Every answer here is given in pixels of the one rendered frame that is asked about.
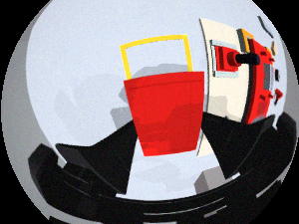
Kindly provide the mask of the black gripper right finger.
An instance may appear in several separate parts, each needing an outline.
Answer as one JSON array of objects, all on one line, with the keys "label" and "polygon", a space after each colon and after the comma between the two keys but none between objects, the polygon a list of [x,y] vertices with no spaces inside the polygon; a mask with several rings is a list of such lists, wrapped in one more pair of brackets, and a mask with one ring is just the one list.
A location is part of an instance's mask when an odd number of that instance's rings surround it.
[{"label": "black gripper right finger", "polygon": [[201,130],[221,165],[225,179],[238,173],[238,167],[241,167],[251,149],[254,149],[255,143],[258,143],[259,135],[272,126],[274,119],[275,114],[271,114],[255,123],[247,124],[211,112],[202,112]]}]

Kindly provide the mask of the tan rectangular block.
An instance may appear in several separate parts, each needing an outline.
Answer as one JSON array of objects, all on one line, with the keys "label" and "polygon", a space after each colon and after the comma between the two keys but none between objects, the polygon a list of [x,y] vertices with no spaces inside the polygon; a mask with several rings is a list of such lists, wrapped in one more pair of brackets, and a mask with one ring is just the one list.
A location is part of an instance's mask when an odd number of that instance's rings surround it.
[{"label": "tan rectangular block", "polygon": [[276,46],[275,46],[275,42],[272,42],[272,46],[271,46],[271,54],[272,56],[276,56]]}]

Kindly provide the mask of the yellow rectangular outline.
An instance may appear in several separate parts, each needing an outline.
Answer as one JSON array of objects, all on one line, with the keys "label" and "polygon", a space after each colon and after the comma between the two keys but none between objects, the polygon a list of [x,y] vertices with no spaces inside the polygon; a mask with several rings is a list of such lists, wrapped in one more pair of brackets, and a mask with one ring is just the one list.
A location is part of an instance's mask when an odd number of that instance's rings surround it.
[{"label": "yellow rectangular outline", "polygon": [[146,39],[142,39],[142,40],[137,40],[136,42],[130,42],[130,43],[123,44],[122,46],[119,46],[119,47],[121,47],[121,52],[122,52],[122,58],[123,58],[122,62],[123,62],[123,64],[125,64],[127,80],[131,78],[131,75],[130,75],[129,63],[127,63],[129,61],[129,59],[127,59],[127,56],[126,56],[127,52],[126,52],[125,48],[133,47],[133,46],[140,46],[141,44],[144,44],[144,43],[160,42],[160,40],[173,40],[173,39],[175,39],[175,40],[184,39],[187,71],[191,72],[191,70],[193,70],[193,66],[191,65],[189,42],[187,42],[186,35],[168,35],[168,36],[164,35],[164,36],[156,36],[156,38],[146,38]]}]

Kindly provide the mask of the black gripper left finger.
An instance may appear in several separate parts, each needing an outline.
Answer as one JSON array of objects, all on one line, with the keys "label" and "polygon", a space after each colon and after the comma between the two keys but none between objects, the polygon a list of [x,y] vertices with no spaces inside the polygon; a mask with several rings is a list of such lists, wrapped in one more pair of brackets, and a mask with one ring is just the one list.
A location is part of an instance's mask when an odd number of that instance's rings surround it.
[{"label": "black gripper left finger", "polygon": [[92,169],[117,193],[126,195],[137,142],[138,135],[131,119],[125,126],[115,130],[112,135],[106,136],[94,146],[56,143],[54,147],[66,161]]}]

